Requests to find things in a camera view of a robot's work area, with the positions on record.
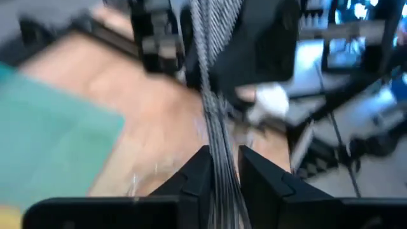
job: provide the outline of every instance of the black metal frame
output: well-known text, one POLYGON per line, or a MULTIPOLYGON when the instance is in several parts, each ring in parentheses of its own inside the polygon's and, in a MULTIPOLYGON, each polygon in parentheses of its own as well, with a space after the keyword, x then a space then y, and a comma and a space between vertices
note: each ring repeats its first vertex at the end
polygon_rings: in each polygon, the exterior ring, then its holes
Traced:
POLYGON ((113 31, 88 13, 74 18, 69 26, 56 29, 53 33, 48 33, 41 22, 29 18, 21 20, 20 25, 21 33, 0 47, 0 62, 12 67, 20 66, 65 35, 75 31, 139 60, 138 48, 132 40, 113 31))

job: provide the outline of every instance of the green mat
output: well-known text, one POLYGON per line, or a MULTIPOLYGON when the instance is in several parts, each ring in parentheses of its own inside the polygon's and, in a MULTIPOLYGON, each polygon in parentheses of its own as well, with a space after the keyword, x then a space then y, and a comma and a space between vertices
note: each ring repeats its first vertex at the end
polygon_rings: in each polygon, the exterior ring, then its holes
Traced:
POLYGON ((84 197, 123 118, 0 64, 0 205, 84 197))

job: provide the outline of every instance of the yellow object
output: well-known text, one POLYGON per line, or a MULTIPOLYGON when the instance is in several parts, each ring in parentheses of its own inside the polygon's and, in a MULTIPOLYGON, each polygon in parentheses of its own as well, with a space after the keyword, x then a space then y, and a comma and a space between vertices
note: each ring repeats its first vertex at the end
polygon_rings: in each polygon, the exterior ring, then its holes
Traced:
POLYGON ((0 205, 0 228, 21 229, 21 212, 15 207, 0 205))

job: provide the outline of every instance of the gray cable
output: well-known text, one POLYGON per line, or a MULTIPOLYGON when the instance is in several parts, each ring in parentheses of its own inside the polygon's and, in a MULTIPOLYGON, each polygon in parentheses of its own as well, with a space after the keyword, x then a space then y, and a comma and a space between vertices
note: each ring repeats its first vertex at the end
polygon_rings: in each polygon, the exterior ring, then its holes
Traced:
POLYGON ((194 39, 202 78, 202 101, 214 161, 214 187, 209 228, 250 228, 240 192, 224 119, 227 102, 210 89, 209 68, 229 42, 242 2, 191 0, 194 39))

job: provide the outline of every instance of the wooden table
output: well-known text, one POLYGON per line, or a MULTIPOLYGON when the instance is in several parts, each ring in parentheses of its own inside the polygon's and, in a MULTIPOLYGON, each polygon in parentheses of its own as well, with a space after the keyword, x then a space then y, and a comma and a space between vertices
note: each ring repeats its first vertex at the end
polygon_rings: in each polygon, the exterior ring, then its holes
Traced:
MULTIPOLYGON (((129 18, 105 7, 93 12, 95 18, 132 37, 129 18)), ((207 144, 196 92, 163 75, 146 74, 140 63, 82 34, 67 35, 20 70, 125 117, 120 140, 90 196, 126 195, 135 175, 146 177, 137 195, 147 195, 207 144)), ((289 171, 285 136, 256 134, 253 148, 289 171)))

